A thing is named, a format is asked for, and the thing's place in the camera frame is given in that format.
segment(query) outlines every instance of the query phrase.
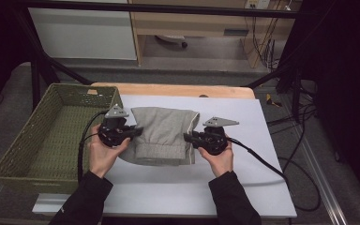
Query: black sleeve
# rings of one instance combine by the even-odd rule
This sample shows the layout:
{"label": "black sleeve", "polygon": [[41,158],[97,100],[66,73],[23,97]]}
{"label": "black sleeve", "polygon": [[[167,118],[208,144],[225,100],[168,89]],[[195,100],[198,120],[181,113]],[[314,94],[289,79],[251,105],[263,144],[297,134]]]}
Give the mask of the black sleeve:
{"label": "black sleeve", "polygon": [[226,172],[209,182],[220,225],[262,224],[235,172]]}
{"label": "black sleeve", "polygon": [[49,224],[98,224],[103,213],[104,201],[112,188],[113,184],[110,181],[88,171]]}

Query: white table surface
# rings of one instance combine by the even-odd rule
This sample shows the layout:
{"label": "white table surface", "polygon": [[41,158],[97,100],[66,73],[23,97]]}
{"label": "white table surface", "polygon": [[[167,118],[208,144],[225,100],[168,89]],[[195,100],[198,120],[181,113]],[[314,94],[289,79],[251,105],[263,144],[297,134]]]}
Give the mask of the white table surface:
{"label": "white table surface", "polygon": [[[193,110],[201,114],[196,131],[213,116],[238,121],[225,127],[226,133],[252,148],[280,170],[262,107],[257,99],[217,97],[157,97],[121,95],[130,114],[127,125],[134,125],[131,108],[155,106]],[[233,145],[234,171],[254,208],[263,218],[295,218],[296,212],[284,180],[254,158]],[[216,207],[207,183],[214,179],[208,162],[198,151],[194,165],[152,167],[115,161],[106,178],[113,188],[105,206],[105,216],[144,217],[215,217]],[[39,194],[33,212],[55,214],[68,195]]]}

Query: gray towel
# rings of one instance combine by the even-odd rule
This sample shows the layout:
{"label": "gray towel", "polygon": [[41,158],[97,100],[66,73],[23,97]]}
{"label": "gray towel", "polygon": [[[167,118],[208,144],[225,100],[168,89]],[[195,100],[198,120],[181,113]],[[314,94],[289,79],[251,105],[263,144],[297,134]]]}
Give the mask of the gray towel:
{"label": "gray towel", "polygon": [[140,107],[131,109],[142,135],[130,143],[119,157],[139,165],[189,165],[195,163],[192,144],[183,133],[191,133],[199,113],[189,110]]}

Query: wicker basket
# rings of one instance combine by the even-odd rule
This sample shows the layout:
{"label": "wicker basket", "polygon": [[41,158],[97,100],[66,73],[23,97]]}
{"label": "wicker basket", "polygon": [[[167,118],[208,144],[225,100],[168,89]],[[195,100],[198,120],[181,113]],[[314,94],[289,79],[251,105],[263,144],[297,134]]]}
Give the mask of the wicker basket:
{"label": "wicker basket", "polygon": [[[91,117],[123,107],[116,87],[52,84],[0,160],[0,182],[21,191],[72,193],[79,142]],[[94,124],[101,123],[102,116]],[[83,169],[88,168],[83,151]]]}

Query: white cabinet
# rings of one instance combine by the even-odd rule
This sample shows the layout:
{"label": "white cabinet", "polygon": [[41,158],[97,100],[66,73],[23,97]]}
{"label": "white cabinet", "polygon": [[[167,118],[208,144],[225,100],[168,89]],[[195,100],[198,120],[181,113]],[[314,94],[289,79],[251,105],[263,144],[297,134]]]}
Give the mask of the white cabinet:
{"label": "white cabinet", "polygon": [[29,10],[42,46],[51,57],[136,60],[128,12],[46,8]]}

